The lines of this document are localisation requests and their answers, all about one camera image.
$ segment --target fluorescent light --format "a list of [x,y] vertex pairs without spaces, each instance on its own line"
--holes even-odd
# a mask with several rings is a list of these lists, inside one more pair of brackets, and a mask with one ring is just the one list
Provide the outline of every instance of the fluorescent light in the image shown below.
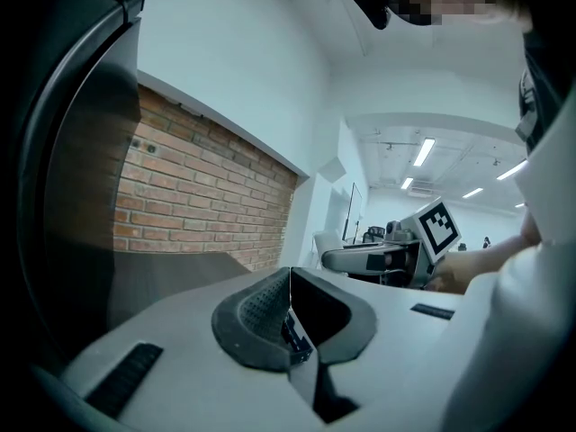
[[412,184],[412,181],[414,181],[413,177],[407,177],[406,181],[404,181],[404,184],[402,185],[402,187],[400,189],[405,191],[406,189],[408,189],[410,187],[410,185]]
[[528,160],[524,160],[519,165],[514,166],[510,171],[507,171],[503,175],[498,176],[498,180],[501,181],[502,179],[506,179],[507,177],[514,175],[514,173],[517,173],[523,167],[525,167],[527,163],[528,163]]
[[481,189],[481,188],[479,187],[478,189],[475,189],[475,190],[471,191],[470,193],[467,193],[467,194],[466,194],[464,197],[462,197],[462,198],[470,198],[470,197],[472,197],[473,195],[476,195],[476,194],[482,192],[483,190],[484,190],[484,189]]
[[418,154],[418,157],[416,158],[416,161],[414,162],[414,167],[421,167],[422,166],[422,164],[424,163],[424,160],[426,160],[426,157],[430,153],[430,150],[432,150],[432,148],[434,147],[435,143],[436,143],[435,139],[426,138],[424,140],[424,144],[422,144],[422,148],[420,149],[420,153]]

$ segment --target black headset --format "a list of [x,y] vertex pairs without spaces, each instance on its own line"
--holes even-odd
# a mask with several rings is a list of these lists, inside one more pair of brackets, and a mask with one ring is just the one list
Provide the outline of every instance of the black headset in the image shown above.
[[421,14],[417,4],[410,0],[354,0],[376,29],[384,30],[391,19],[390,11],[414,25],[431,25],[435,17]]

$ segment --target person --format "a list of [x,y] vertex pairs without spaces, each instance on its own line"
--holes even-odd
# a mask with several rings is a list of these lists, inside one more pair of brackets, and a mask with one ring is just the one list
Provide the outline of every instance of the person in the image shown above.
[[[573,26],[572,0],[393,0],[396,11],[442,17],[461,15],[478,23],[514,21],[522,29],[527,70],[520,80],[518,136],[528,154],[534,149],[563,106],[574,79],[572,45],[564,38]],[[428,290],[464,293],[481,274],[497,272],[518,252],[541,242],[529,212],[520,232],[508,240],[479,251],[446,254]]]

